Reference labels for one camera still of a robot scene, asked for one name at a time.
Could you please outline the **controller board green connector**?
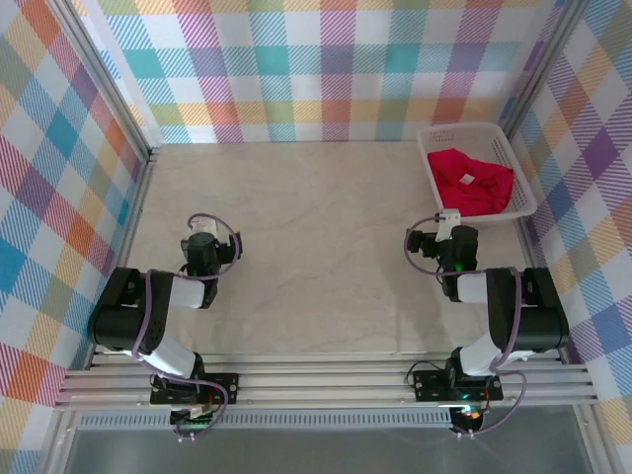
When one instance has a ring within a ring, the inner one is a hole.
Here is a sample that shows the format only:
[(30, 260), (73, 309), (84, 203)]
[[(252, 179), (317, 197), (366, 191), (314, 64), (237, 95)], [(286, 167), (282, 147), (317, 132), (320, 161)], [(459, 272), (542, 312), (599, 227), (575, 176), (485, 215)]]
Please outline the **controller board green connector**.
[(210, 405), (181, 410), (172, 410), (169, 422), (173, 428), (184, 430), (201, 430), (206, 428), (214, 418), (215, 410)]

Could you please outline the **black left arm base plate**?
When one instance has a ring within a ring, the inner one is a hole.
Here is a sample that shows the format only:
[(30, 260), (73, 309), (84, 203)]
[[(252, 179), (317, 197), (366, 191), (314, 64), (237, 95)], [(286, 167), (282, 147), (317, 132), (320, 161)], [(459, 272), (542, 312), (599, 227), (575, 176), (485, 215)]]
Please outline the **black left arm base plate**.
[[(206, 373), (201, 377), (209, 383), (221, 386), (228, 395), (229, 405), (237, 402), (239, 374), (236, 372)], [(221, 391), (201, 382), (183, 382), (159, 375), (150, 378), (151, 405), (221, 405), (224, 403)]]

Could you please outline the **white plastic basket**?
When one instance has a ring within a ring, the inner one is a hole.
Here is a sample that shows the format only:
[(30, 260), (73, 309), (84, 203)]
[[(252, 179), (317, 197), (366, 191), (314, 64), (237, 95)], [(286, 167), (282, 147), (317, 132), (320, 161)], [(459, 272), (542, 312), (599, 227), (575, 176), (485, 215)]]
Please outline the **white plastic basket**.
[(436, 206), (444, 209), (432, 168), (431, 152), (455, 148), (468, 157), (513, 169), (513, 191), (509, 204), (500, 213), (462, 216), (461, 221), (474, 227), (493, 226), (532, 215), (537, 202), (508, 139), (499, 126), (490, 122), (457, 122), (431, 125), (416, 133), (422, 163), (429, 176)]

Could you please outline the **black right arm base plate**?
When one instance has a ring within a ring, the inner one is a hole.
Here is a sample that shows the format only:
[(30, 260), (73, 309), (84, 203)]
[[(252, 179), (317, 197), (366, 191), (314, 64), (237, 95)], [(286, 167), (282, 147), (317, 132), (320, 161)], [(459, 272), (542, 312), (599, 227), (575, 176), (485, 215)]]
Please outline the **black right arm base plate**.
[(498, 376), (455, 375), (443, 370), (413, 372), (413, 388), (417, 402), (471, 403), (504, 399)]

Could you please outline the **aluminium frame post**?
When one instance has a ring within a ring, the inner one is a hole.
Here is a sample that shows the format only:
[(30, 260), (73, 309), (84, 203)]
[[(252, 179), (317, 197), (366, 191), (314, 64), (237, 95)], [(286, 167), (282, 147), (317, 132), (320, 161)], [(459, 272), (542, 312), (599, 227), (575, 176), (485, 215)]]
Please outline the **aluminium frame post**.
[(542, 0), (518, 54), (518, 69), (498, 125), (512, 139), (544, 86), (590, 0)]
[(45, 0), (55, 19), (75, 49), (80, 61), (93, 79), (97, 89), (103, 94), (106, 103), (111, 107), (114, 117), (125, 137), (145, 162), (152, 161), (154, 149), (144, 136), (137, 121), (123, 99), (118, 86), (110, 74), (98, 49), (86, 30), (82, 20), (76, 13), (71, 0)]

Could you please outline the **aluminium mounting rail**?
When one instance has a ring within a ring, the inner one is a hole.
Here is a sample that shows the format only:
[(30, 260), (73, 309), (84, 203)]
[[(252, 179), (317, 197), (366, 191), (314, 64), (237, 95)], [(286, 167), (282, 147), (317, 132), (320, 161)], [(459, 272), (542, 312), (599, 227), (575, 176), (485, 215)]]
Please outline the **aluminium mounting rail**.
[[(237, 372), (237, 408), (399, 408), (418, 404), (405, 381), (406, 362), (210, 364)], [(588, 370), (556, 361), (521, 362), (527, 380), (522, 403), (566, 406), (597, 401)], [(150, 375), (130, 364), (70, 371), (55, 406), (65, 409), (146, 408), (155, 389)]]

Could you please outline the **controller board orange connector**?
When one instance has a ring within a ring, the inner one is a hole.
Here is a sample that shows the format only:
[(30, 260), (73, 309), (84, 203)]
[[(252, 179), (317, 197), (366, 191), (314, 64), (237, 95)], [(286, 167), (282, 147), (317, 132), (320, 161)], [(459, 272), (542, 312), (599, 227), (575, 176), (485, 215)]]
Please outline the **controller board orange connector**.
[(450, 408), (451, 430), (457, 434), (478, 432), (482, 429), (485, 412), (468, 407)]

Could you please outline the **red t-shirt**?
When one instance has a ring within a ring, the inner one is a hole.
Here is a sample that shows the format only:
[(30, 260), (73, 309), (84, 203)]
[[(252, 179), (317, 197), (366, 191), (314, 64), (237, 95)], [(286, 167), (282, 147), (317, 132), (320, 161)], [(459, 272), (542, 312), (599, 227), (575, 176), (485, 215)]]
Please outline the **red t-shirt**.
[(498, 214), (509, 205), (513, 169), (470, 158), (454, 148), (431, 152), (428, 160), (445, 208), (468, 217)]

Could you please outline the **aluminium side rail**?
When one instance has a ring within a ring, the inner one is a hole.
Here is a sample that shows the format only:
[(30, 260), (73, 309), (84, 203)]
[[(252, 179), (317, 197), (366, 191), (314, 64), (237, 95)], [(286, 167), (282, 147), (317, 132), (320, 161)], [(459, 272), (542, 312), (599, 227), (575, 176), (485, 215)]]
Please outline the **aluminium side rail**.
[(137, 193), (135, 195), (133, 205), (130, 208), (127, 216), (124, 233), (120, 242), (118, 256), (116, 262), (112, 267), (112, 271), (114, 271), (116, 267), (125, 267), (128, 263), (134, 237), (143, 211), (144, 203), (146, 201), (147, 193), (149, 191), (149, 187), (154, 175), (157, 160), (158, 154), (155, 153), (149, 157), (147, 163), (142, 167), (142, 171), (139, 176)]
[(555, 351), (563, 363), (568, 363), (569, 323), (553, 277), (536, 245), (535, 231), (527, 222), (532, 215), (515, 220), (527, 265), (517, 340), (537, 354)]

